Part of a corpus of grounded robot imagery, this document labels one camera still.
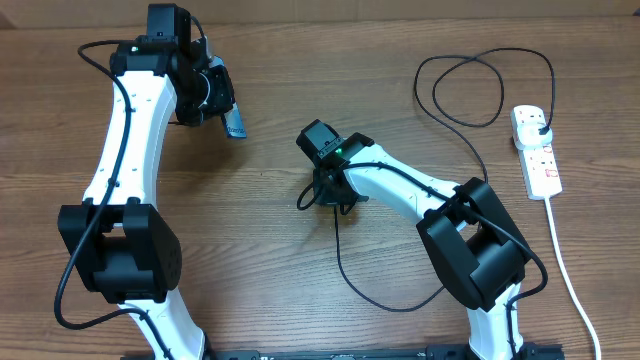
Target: power cord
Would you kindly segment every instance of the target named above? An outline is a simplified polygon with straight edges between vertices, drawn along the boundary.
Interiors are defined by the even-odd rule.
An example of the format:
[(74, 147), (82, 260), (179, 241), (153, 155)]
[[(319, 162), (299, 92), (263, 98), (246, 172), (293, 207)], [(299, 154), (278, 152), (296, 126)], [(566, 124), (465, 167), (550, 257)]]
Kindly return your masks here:
[(442, 290), (444, 290), (444, 286), (441, 286), (438, 290), (436, 290), (436, 292), (431, 294), (431, 296), (429, 296), (426, 300), (424, 300), (420, 304), (418, 304), (416, 306), (413, 306), (413, 307), (410, 307), (410, 308), (400, 308), (400, 309), (391, 308), (391, 307), (382, 305), (379, 302), (376, 302), (375, 300), (372, 300), (370, 297), (368, 297), (367, 295), (363, 294), (360, 290), (358, 290), (358, 288), (356, 288), (355, 285), (353, 285), (351, 283), (351, 281), (349, 281), (349, 278), (347, 277), (347, 274), (344, 273), (344, 269), (342, 268), (342, 260), (340, 259), (340, 235), (339, 235), (339, 231), (338, 231), (338, 211), (337, 211), (337, 207), (336, 206), (333, 207), (333, 219), (334, 219), (334, 225), (336, 227), (336, 257), (338, 259), (338, 268), (340, 269), (340, 274), (342, 275), (342, 278), (347, 283), (347, 285), (349, 285), (351, 290), (353, 290), (356, 294), (360, 295), (361, 298), (363, 298), (364, 300), (369, 302), (371, 305), (377, 306), (380, 309), (386, 310), (386, 311), (389, 311), (389, 312), (400, 312), (400, 313), (402, 313), (402, 312), (412, 312), (412, 311), (416, 311), (416, 310), (422, 308), (423, 306), (427, 305), (429, 302), (431, 302), (431, 300), (433, 300), (436, 296), (438, 296), (438, 294), (440, 294), (440, 292), (442, 292)]
[(91, 218), (91, 221), (89, 222), (89, 225), (87, 226), (87, 229), (84, 231), (84, 233), (80, 237), (80, 241), (78, 242), (78, 245), (76, 246), (75, 250), (73, 250), (73, 253), (71, 254), (71, 258), (69, 259), (69, 262), (67, 263), (67, 266), (65, 267), (64, 272), (62, 273), (62, 277), (60, 279), (60, 283), (58, 284), (58, 289), (56, 290), (56, 297), (55, 297), (55, 300), (54, 300), (54, 303), (53, 303), (53, 313), (55, 314), (56, 320), (58, 321), (58, 323), (60, 325), (64, 326), (67, 329), (71, 329), (71, 330), (82, 330), (82, 329), (90, 328), (92, 326), (101, 324), (101, 323), (103, 323), (105, 321), (113, 319), (114, 317), (117, 317), (117, 316), (120, 316), (120, 315), (124, 315), (124, 314), (138, 314), (140, 316), (140, 320), (145, 321), (147, 323), (147, 325), (149, 326), (149, 329), (153, 333), (153, 336), (156, 339), (156, 341), (158, 342), (158, 345), (160, 346), (160, 349), (162, 349), (164, 357), (166, 359), (173, 360), (174, 358), (171, 355), (170, 350), (167, 348), (167, 346), (165, 345), (164, 341), (162, 341), (160, 333), (158, 332), (158, 329), (156, 328), (155, 324), (153, 323), (153, 321), (149, 317), (149, 314), (146, 311), (142, 310), (142, 309), (138, 309), (138, 308), (120, 309), (120, 310), (116, 310), (114, 312), (111, 312), (111, 313), (109, 313), (107, 315), (103, 315), (103, 316), (100, 316), (100, 317), (98, 317), (96, 319), (93, 319), (91, 321), (87, 321), (87, 322), (80, 323), (80, 324), (71, 323), (71, 322), (67, 321), (62, 316), (62, 295), (64, 294), (64, 289), (67, 286), (67, 282), (69, 281), (69, 277), (71, 276), (71, 272), (73, 271), (73, 267), (75, 266), (76, 261), (78, 260), (78, 256), (82, 253), (82, 248), (84, 247), (85, 243), (90, 238), (89, 235), (92, 234), (94, 232), (96, 226), (99, 225), (98, 223), (100, 221), (100, 215), (102, 214), (102, 212), (104, 211), (105, 207), (109, 203), (109, 198), (111, 198), (111, 194), (113, 193), (113, 189), (117, 186), (118, 173), (120, 172), (120, 166), (122, 165), (122, 160), (124, 158), (124, 153), (125, 153), (125, 150), (127, 148), (127, 141), (129, 139), (129, 131), (131, 129), (131, 113), (132, 113), (132, 109), (131, 109), (131, 101), (129, 99), (129, 94), (127, 93), (127, 90), (124, 88), (124, 86), (122, 85), (120, 80), (118, 80), (118, 78), (113, 73), (111, 73), (105, 67), (103, 67), (102, 65), (98, 64), (97, 62), (95, 62), (94, 60), (92, 60), (91, 58), (86, 56), (84, 54), (84, 50), (89, 49), (89, 48), (93, 48), (93, 47), (97, 47), (97, 46), (118, 45), (118, 44), (123, 44), (123, 43), (127, 43), (127, 42), (129, 42), (129, 41), (126, 41), (126, 40), (103, 40), (103, 41), (96, 41), (96, 42), (84, 44), (84, 45), (82, 45), (82, 46), (80, 46), (78, 48), (78, 55), (80, 55), (80, 57), (84, 61), (86, 61), (87, 63), (89, 63), (90, 65), (95, 67), (96, 69), (100, 70), (103, 74), (107, 75), (116, 84), (116, 86), (118, 87), (118, 89), (122, 93), (122, 97), (124, 98), (124, 104), (125, 104), (124, 105), (125, 122), (124, 122), (124, 129), (123, 129), (123, 132), (122, 132), (122, 140), (120, 142), (120, 149), (118, 150), (118, 155), (116, 157), (116, 161), (115, 161), (115, 164), (113, 166), (113, 172), (111, 173), (111, 177), (109, 178), (109, 180), (107, 182), (107, 190), (105, 191), (104, 197), (102, 198), (102, 201), (100, 202), (100, 205), (96, 209), (95, 214)]
[[(540, 53), (538, 51), (530, 50), (530, 49), (524, 49), (524, 48), (515, 48), (515, 47), (511, 48), (510, 47), (510, 48), (497, 48), (497, 49), (487, 50), (487, 51), (481, 52), (480, 54), (477, 54), (475, 56), (466, 56), (466, 55), (432, 56), (432, 57), (424, 60), (422, 63), (420, 63), (420, 66), (418, 66), (418, 70), (416, 71), (415, 79), (413, 81), (413, 96), (416, 98), (416, 101), (418, 102), (418, 105), (420, 106), (420, 108), (425, 112), (425, 114), (429, 115), (433, 120), (437, 121), (442, 126), (444, 126), (447, 129), (451, 130), (460, 139), (462, 139), (462, 141), (464, 141), (467, 144), (467, 146), (469, 146), (469, 149), (471, 149), (471, 151), (475, 155), (476, 159), (478, 159), (478, 162), (480, 163), (480, 167), (482, 168), (482, 174), (484, 176), (484, 181), (486, 183), (489, 183), (489, 174), (487, 173), (487, 167), (485, 166), (484, 161), (482, 161), (482, 157), (480, 156), (478, 151), (473, 147), (471, 142), (469, 142), (469, 140), (466, 137), (464, 137), (464, 135), (462, 135), (462, 133), (460, 133), (458, 130), (456, 130), (453, 126), (447, 124), (444, 120), (439, 119), (434, 114), (429, 112), (429, 110), (427, 110), (427, 108), (422, 104), (422, 101), (420, 100), (420, 96), (418, 95), (418, 79), (420, 77), (420, 71), (422, 70), (422, 67), (424, 67), (424, 65), (427, 64), (430, 61), (439, 60), (439, 59), (463, 59), (463, 61), (459, 62), (458, 64), (456, 64), (454, 66), (452, 66), (451, 68), (449, 68), (449, 70), (445, 71), (434, 82), (433, 89), (431, 90), (431, 97), (432, 97), (433, 103), (434, 103), (434, 105), (436, 106), (438, 111), (440, 111), (440, 113), (442, 115), (444, 115), (447, 119), (453, 121), (456, 124), (459, 124), (459, 125), (462, 125), (462, 126), (467, 126), (467, 127), (477, 127), (477, 128), (487, 127), (487, 126), (493, 124), (493, 122), (496, 121), (496, 119), (498, 118), (498, 116), (500, 116), (500, 113), (502, 112), (502, 105), (504, 104), (504, 81), (502, 80), (502, 75), (500, 75), (500, 72), (498, 71), (498, 69), (496, 69), (493, 65), (489, 64), (488, 62), (480, 59), (480, 57), (483, 56), (483, 55), (486, 55), (486, 54), (489, 54), (489, 53), (493, 53), (493, 52), (498, 52), (498, 51), (523, 51), (523, 52), (527, 52), (527, 53), (531, 53), (531, 54), (537, 55), (537, 56), (541, 57), (547, 63), (547, 66), (549, 67), (549, 71), (551, 73), (551, 109), (549, 111), (549, 121), (547, 122), (547, 125), (545, 127), (543, 127), (542, 129), (540, 129), (540, 134), (546, 134), (549, 131), (549, 129), (551, 128), (551, 121), (553, 120), (553, 111), (554, 111), (555, 102), (556, 102), (556, 100), (555, 100), (556, 99), (556, 78), (555, 78), (555, 73), (553, 71), (553, 66), (551, 66), (551, 62), (549, 61), (549, 59), (547, 59), (546, 56), (544, 56), (542, 53)], [(442, 107), (438, 103), (438, 100), (437, 100), (437, 97), (436, 97), (436, 88), (438, 87), (438, 84), (440, 83), (440, 81), (442, 81), (442, 79), (444, 79), (445, 76), (447, 76), (449, 73), (451, 73), (453, 70), (459, 68), (460, 66), (462, 66), (464, 64), (467, 64), (467, 63), (470, 63), (470, 62), (473, 62), (473, 61), (478, 62), (480, 64), (483, 64), (483, 65), (489, 67), (491, 70), (493, 70), (493, 72), (498, 77), (498, 81), (500, 82), (500, 105), (498, 105), (498, 110), (496, 111), (495, 115), (491, 118), (491, 120), (489, 120), (489, 121), (487, 121), (485, 123), (482, 123), (482, 124), (467, 123), (467, 122), (464, 122), (464, 121), (461, 121), (461, 120), (458, 120), (458, 119), (454, 118), (453, 116), (449, 115), (446, 111), (444, 111), (442, 109)]]
[[(360, 164), (353, 164), (353, 165), (349, 165), (349, 166), (357, 167), (357, 165), (360, 165)], [(335, 176), (335, 175), (337, 175), (338, 172), (342, 171), (343, 169), (339, 169), (338, 171), (334, 171), (331, 174), (329, 174), (327, 177), (330, 178), (332, 176)], [(315, 204), (316, 201), (318, 200), (318, 198), (324, 192), (324, 189), (325, 189), (324, 185), (321, 185), (318, 188), (318, 191), (316, 191), (314, 193), (313, 198), (311, 200), (309, 200), (309, 202), (306, 203), (305, 205), (302, 205), (302, 200), (307, 195), (307, 193), (309, 191), (311, 191), (311, 189), (313, 189), (314, 184), (315, 184), (314, 182), (311, 182), (311, 184), (307, 185), (307, 187), (305, 187), (304, 190), (302, 190), (302, 192), (300, 193), (300, 196), (298, 196), (298, 200), (296, 201), (296, 207), (298, 208), (298, 210), (303, 211), (303, 210), (307, 210), (308, 208), (310, 208), (311, 205)], [(349, 207), (345, 210), (344, 205), (341, 204), (340, 205), (340, 214), (343, 215), (343, 216), (347, 215), (351, 211), (351, 209), (353, 209), (354, 205), (355, 205), (355, 203), (350, 204)], [(403, 312), (416, 311), (416, 310), (424, 307), (429, 302), (431, 302), (431, 300), (433, 300), (436, 296), (438, 296), (438, 294), (440, 294), (440, 292), (442, 292), (442, 290), (444, 290), (444, 286), (441, 286), (438, 290), (436, 290), (433, 294), (431, 294), (423, 302), (421, 302), (418, 305), (409, 307), (409, 308), (392, 308), (392, 307), (389, 307), (389, 306), (386, 306), (386, 305), (382, 305), (379, 302), (377, 302), (377, 301), (371, 299), (370, 297), (368, 297), (367, 295), (365, 295), (364, 293), (362, 293), (362, 291), (358, 290), (358, 288), (356, 288), (355, 285), (353, 285), (353, 283), (347, 277), (347, 274), (344, 272), (344, 269), (342, 268), (342, 259), (340, 257), (340, 233), (339, 233), (339, 230), (338, 230), (338, 211), (337, 211), (337, 206), (333, 207), (333, 216), (334, 216), (334, 224), (335, 224), (335, 228), (336, 228), (336, 258), (338, 260), (338, 268), (340, 269), (340, 274), (342, 275), (342, 278), (347, 283), (347, 285), (349, 285), (351, 290), (353, 290), (356, 294), (358, 294), (362, 299), (364, 299), (365, 301), (367, 301), (371, 305), (376, 306), (376, 307), (378, 307), (378, 308), (380, 308), (382, 310), (389, 311), (389, 312), (395, 312), (395, 313), (403, 313)]]
[(596, 329), (591, 324), (587, 313), (582, 308), (580, 301), (578, 300), (578, 296), (576, 292), (573, 290), (573, 285), (571, 284), (571, 280), (569, 279), (569, 274), (567, 273), (567, 269), (564, 266), (564, 260), (562, 260), (562, 253), (560, 252), (560, 244), (558, 243), (558, 235), (556, 234), (556, 225), (553, 221), (553, 213), (551, 212), (551, 200), (548, 196), (544, 198), (544, 205), (547, 210), (547, 218), (549, 219), (549, 230), (551, 231), (551, 241), (553, 242), (553, 250), (556, 253), (556, 259), (558, 259), (558, 266), (560, 267), (560, 273), (562, 274), (562, 278), (564, 279), (565, 284), (567, 285), (567, 290), (569, 291), (569, 295), (571, 296), (571, 300), (575, 305), (578, 313), (580, 313), (580, 317), (584, 321), (584, 324), (587, 326), (589, 330), (589, 334), (591, 335), (591, 340), (593, 340), (593, 347), (596, 360), (600, 360), (602, 357), (600, 350), (600, 340), (598, 340), (598, 334), (596, 334)]

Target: wood grain surface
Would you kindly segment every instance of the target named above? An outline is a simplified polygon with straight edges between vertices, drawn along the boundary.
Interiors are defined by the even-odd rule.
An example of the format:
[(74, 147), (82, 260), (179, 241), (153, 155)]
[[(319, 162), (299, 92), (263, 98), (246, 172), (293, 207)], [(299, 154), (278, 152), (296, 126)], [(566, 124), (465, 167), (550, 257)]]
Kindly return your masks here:
[[(521, 46), (556, 68), (554, 148), (564, 192), (552, 201), (565, 262), (606, 359), (640, 355), (640, 21), (637, 18), (438, 20), (324, 25), (207, 26), (228, 64), (249, 138), (225, 138), (213, 119), (170, 127), (158, 206), (179, 237), (180, 289), (216, 349), (259, 351), (423, 347), (463, 343), (465, 309), (446, 292), (409, 314), (383, 312), (344, 283), (331, 210), (295, 208), (312, 165), (294, 141), (316, 118), (362, 132), (397, 159), (441, 179), (481, 172), (465, 145), (426, 117), (411, 94), (429, 56)], [(112, 105), (108, 79), (76, 55), (83, 43), (132, 39), (142, 28), (0, 31), (0, 358), (117, 359), (149, 351), (128, 318), (74, 332), (53, 316), (69, 254), (62, 204), (79, 204), (102, 151)], [(112, 49), (90, 54), (106, 62)], [(518, 53), (486, 57), (505, 79), (505, 112), (489, 128), (462, 128), (532, 248), (549, 286), (519, 306), (527, 341), (592, 357), (591, 340), (560, 276), (544, 206), (526, 197), (510, 137), (510, 109), (548, 110), (548, 70)], [(420, 93), (453, 62), (424, 69)], [(450, 114), (483, 122), (499, 88), (480, 65), (438, 91)], [(439, 281), (415, 228), (381, 203), (340, 219), (343, 263), (366, 294), (390, 306), (421, 302)], [(539, 281), (533, 264), (523, 288)], [(73, 321), (114, 307), (76, 273), (64, 298)]]
[[(632, 16), (637, 0), (175, 0), (203, 24)], [(145, 26), (149, 0), (0, 0), (0, 29)]]

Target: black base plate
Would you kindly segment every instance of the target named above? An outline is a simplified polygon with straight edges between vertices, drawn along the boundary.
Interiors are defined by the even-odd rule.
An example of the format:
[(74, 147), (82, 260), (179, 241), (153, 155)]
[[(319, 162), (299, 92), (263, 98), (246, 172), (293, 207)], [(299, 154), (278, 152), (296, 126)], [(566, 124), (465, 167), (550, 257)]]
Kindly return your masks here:
[[(413, 350), (346, 350), (299, 351), (261, 354), (252, 350), (216, 351), (215, 360), (478, 360), (464, 345), (429, 345), (426, 349)], [(518, 353), (519, 360), (564, 360), (561, 345), (539, 346), (525, 343)], [(151, 357), (124, 357), (122, 360), (153, 360)]]

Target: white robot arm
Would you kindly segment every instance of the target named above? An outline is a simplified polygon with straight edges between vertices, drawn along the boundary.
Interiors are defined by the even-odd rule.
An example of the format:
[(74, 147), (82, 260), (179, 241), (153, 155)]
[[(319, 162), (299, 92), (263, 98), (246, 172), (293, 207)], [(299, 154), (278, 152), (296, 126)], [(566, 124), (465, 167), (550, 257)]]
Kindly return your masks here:
[[(438, 180), (401, 163), (377, 144), (363, 148), (349, 161), (350, 164), (383, 163), (391, 165), (423, 184), (433, 187), (437, 192), (447, 197), (453, 197), (455, 195), (454, 189), (458, 186), (457, 183)], [(444, 204), (444, 200), (429, 195), (403, 176), (388, 169), (351, 168), (344, 170), (344, 175), (355, 192), (381, 201), (413, 224), (422, 221), (428, 210), (437, 210)], [(461, 222), (458, 224), (457, 230), (462, 230), (465, 225), (464, 221)], [(480, 359), (511, 359), (513, 357), (508, 342), (507, 315), (504, 309), (507, 301), (517, 295), (519, 290), (520, 283), (510, 285), (498, 296), (495, 306), (489, 311), (484, 311), (482, 308), (475, 310), (467, 308), (471, 328), (469, 346)], [(519, 351), (523, 344), (523, 338), (518, 332), (516, 310), (512, 313), (511, 322), (516, 351)]]
[[(303, 129), (296, 143), (315, 165), (312, 202), (353, 206), (371, 197), (416, 224), (438, 277), (467, 307), (473, 356), (511, 359), (523, 352), (517, 311), (513, 307), (509, 316), (505, 309), (519, 294), (530, 252), (519, 250), (528, 245), (487, 184), (472, 179), (460, 186), (435, 179), (394, 159), (370, 138), (359, 133), (342, 138), (319, 120)], [(469, 216), (474, 212), (490, 220), (491, 227), (483, 226), (465, 242), (458, 232), (467, 220), (478, 220)], [(562, 354), (556, 350), (553, 356)]]
[[(169, 118), (176, 112), (179, 124), (197, 126), (219, 115), (228, 137), (246, 137), (224, 63), (211, 54), (205, 36), (190, 41), (190, 23), (190, 14), (174, 4), (150, 5), (147, 35), (120, 43), (111, 56), (111, 73), (126, 90), (130, 119), (125, 94), (114, 83), (113, 112), (96, 174), (83, 204), (62, 206), (58, 217), (69, 252), (80, 251), (70, 264), (85, 287), (102, 292), (123, 311), (146, 313), (143, 319), (142, 312), (129, 312), (156, 359), (212, 357), (206, 334), (192, 321), (177, 288), (180, 244), (157, 212), (156, 179)], [(128, 141), (115, 187), (100, 212), (127, 121)], [(109, 237), (115, 227), (124, 229), (124, 238)], [(82, 242), (87, 236), (89, 241)], [(82, 249), (76, 249), (80, 243)], [(61, 283), (57, 300), (66, 280)], [(59, 310), (57, 318), (62, 316)], [(60, 318), (72, 329), (91, 323), (71, 324)]]

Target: white power strip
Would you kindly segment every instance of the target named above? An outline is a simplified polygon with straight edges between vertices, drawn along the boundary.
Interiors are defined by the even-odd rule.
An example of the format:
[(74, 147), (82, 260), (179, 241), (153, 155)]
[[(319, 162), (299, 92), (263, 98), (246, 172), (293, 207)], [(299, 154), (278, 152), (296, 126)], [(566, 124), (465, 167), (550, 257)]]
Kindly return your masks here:
[(518, 148), (520, 155), (520, 165), (522, 166), (522, 175), (527, 188), (529, 199), (544, 200), (547, 209), (547, 217), (549, 219), (549, 229), (551, 231), (551, 240), (553, 249), (558, 260), (558, 266), (562, 273), (562, 278), (567, 285), (569, 295), (576, 309), (580, 313), (584, 321), (591, 339), (593, 340), (594, 354), (596, 360), (600, 360), (600, 341), (596, 330), (593, 328), (587, 313), (580, 305), (578, 297), (573, 290), (569, 274), (562, 260), (556, 227), (553, 221), (553, 213), (551, 212), (551, 197), (562, 192), (562, 184), (560, 183), (560, 174), (558, 173), (558, 164), (556, 163), (553, 149), (551, 148), (550, 134), (539, 135), (537, 129), (541, 124), (545, 124), (544, 112), (542, 109), (531, 105), (516, 106), (511, 112), (511, 124), (513, 125), (513, 140)]
[[(516, 106), (511, 112), (514, 140), (518, 141), (518, 129), (540, 123), (545, 123), (542, 109), (531, 105)], [(558, 165), (551, 144), (544, 145), (547, 139), (542, 136), (537, 140), (535, 147), (531, 146), (527, 150), (518, 149), (524, 184), (531, 200), (543, 200), (562, 192)]]

